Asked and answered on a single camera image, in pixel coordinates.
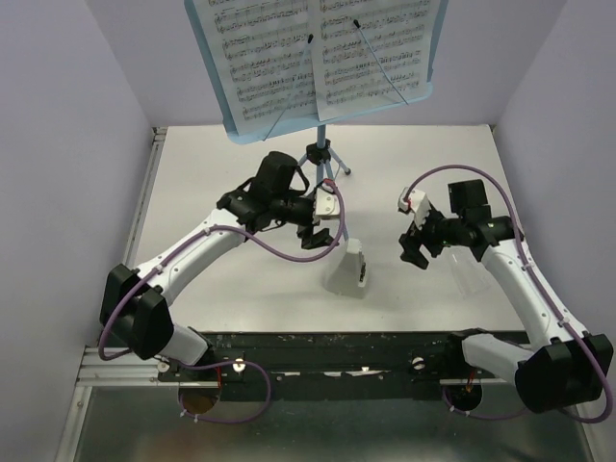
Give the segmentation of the clear metronome cover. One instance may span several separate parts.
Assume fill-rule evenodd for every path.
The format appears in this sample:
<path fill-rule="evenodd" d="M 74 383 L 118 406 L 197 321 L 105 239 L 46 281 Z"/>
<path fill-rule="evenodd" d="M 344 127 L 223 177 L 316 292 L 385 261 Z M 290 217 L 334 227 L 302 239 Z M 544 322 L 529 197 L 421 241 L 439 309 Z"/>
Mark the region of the clear metronome cover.
<path fill-rule="evenodd" d="M 469 254 L 454 250 L 449 255 L 449 265 L 456 285 L 464 297 L 478 295 L 489 289 L 490 284 L 482 275 L 481 267 Z"/>

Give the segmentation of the grey metronome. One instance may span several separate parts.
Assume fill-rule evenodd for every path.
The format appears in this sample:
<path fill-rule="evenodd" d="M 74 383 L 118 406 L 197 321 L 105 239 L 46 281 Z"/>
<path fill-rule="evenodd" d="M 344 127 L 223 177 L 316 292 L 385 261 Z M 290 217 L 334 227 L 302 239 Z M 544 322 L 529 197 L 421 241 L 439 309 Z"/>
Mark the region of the grey metronome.
<path fill-rule="evenodd" d="M 331 252 L 322 283 L 334 295 L 365 297 L 367 263 L 360 240 L 349 238 Z"/>

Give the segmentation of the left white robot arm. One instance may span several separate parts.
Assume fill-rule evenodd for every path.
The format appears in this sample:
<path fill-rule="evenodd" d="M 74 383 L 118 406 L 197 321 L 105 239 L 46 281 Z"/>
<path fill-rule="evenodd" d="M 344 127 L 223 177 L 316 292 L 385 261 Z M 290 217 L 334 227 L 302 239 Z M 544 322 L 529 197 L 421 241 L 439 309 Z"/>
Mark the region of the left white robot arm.
<path fill-rule="evenodd" d="M 210 344 L 196 330 L 172 319 L 169 309 L 174 300 L 218 258 L 247 241 L 289 262 L 324 258 L 343 237 L 320 227 L 327 218 L 346 220 L 335 181 L 325 178 L 312 186 L 294 157 L 271 151 L 256 174 L 224 193 L 183 241 L 135 268 L 119 264 L 110 270 L 100 311 L 100 359 L 119 358 L 106 350 L 109 338 L 116 337 L 126 353 L 142 360 L 161 356 L 180 363 L 193 380 L 206 378 L 214 366 Z M 257 236 L 286 224 L 296 226 L 302 248 L 313 250 L 313 255 L 285 254 Z"/>

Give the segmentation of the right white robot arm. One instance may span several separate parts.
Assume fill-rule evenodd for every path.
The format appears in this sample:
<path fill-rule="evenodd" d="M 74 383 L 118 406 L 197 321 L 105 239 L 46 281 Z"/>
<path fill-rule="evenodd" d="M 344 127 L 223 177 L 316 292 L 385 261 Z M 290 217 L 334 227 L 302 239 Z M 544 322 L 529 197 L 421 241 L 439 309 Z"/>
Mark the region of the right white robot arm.
<path fill-rule="evenodd" d="M 401 260 L 426 269 L 444 248 L 468 248 L 499 283 L 525 329 L 530 346 L 498 339 L 480 328 L 449 335 L 445 370 L 456 377 L 485 370 L 514 385 L 533 413 L 594 401 L 604 394 L 603 380 L 613 356 L 604 334 L 591 334 L 548 286 L 535 266 L 512 217 L 495 217 L 481 180 L 449 184 L 452 217 L 438 211 L 427 194 L 406 188 L 398 199 L 411 216 L 398 241 Z"/>

